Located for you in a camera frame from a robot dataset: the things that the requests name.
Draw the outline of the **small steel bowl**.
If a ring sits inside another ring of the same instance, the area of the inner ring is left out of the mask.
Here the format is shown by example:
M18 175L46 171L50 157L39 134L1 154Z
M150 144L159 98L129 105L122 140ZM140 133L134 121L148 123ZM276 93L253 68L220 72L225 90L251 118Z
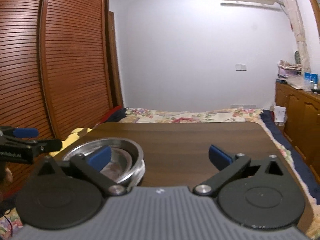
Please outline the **small steel bowl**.
M131 166L132 157L127 151L111 147L111 160L100 173L114 181L118 181L129 172Z

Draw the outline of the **large steel bowl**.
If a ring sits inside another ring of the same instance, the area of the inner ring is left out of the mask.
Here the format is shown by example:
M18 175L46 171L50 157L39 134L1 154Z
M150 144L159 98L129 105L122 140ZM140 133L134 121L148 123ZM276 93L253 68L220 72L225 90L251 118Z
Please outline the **large steel bowl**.
M141 146L133 140L126 138L93 140L76 146L65 154L63 160L67 161L80 153L87 156L103 146L111 148L111 160L100 173L125 187L137 186L144 176L145 163Z

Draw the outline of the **floral square plate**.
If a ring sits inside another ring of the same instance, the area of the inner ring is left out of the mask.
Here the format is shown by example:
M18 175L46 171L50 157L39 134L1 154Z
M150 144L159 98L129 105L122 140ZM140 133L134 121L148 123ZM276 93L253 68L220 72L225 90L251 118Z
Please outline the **floral square plate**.
M145 171L145 162L142 161L140 166L135 170L135 172L131 176L131 180L126 187L127 192L130 192L133 189L133 187L137 186L142 181Z

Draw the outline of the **white paper bag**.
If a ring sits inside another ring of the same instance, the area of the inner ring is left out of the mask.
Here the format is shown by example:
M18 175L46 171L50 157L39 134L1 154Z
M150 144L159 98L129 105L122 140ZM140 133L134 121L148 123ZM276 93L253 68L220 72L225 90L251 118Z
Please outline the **white paper bag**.
M275 105L273 108L274 122L278 126L284 126L286 122L286 108Z

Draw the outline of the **wooden slatted wardrobe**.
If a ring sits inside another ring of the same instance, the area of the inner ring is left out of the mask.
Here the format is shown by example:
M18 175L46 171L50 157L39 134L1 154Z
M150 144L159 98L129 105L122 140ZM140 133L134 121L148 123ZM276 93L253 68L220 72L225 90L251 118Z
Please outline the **wooden slatted wardrobe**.
M109 0L1 0L1 125L65 139L123 98Z

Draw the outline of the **wooden sideboard cabinet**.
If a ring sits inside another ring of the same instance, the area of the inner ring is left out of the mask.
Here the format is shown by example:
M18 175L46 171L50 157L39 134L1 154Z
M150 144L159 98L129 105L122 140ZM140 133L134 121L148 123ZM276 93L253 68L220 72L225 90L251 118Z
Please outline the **wooden sideboard cabinet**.
M286 108L283 133L319 181L319 94L275 83L276 105Z

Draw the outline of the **floral bed blanket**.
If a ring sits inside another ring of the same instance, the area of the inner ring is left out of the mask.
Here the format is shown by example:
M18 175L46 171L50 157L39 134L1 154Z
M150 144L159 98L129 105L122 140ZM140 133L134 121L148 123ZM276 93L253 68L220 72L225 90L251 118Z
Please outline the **floral bed blanket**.
M214 175L211 145L254 159L276 154L306 194L306 210L299 228L309 237L319 236L319 185L300 156L277 128L271 128L268 112L259 109L190 113L129 108L119 122L96 128L99 137L124 137L139 143L145 153L144 186L196 184Z

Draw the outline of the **stack of folded fabrics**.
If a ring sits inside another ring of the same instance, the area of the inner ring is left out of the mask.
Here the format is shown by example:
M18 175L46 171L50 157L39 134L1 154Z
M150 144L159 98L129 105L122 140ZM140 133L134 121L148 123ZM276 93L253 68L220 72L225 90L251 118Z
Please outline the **stack of folded fabrics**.
M277 79L285 82L289 77L300 76L302 65L300 63L291 64L287 61L280 60L278 63Z

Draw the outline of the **blue box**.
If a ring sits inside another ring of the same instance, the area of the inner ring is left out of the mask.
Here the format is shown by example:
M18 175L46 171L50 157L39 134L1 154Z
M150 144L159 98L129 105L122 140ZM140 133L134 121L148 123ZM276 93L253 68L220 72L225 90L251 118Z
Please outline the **blue box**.
M313 83L315 84L318 84L318 74L315 74L315 73L308 73L308 72L305 72L304 73L304 79L305 80L308 80L308 81L312 81Z

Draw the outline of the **beige curtain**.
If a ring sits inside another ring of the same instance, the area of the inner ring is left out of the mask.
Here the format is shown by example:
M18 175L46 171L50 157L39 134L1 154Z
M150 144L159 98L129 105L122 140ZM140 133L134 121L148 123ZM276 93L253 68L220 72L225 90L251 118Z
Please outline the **beige curtain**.
M311 72L310 57L308 53L305 30L302 16L299 10L297 0L283 0L284 7L287 10L293 33L296 39L297 48L300 55L300 64L302 72Z

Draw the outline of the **white wall switch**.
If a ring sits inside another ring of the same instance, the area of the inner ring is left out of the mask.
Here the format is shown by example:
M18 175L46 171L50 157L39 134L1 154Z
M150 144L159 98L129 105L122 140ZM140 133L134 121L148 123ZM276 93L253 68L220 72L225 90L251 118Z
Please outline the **white wall switch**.
M236 64L235 65L235 70L236 71L246 71L247 70L247 65L246 64Z

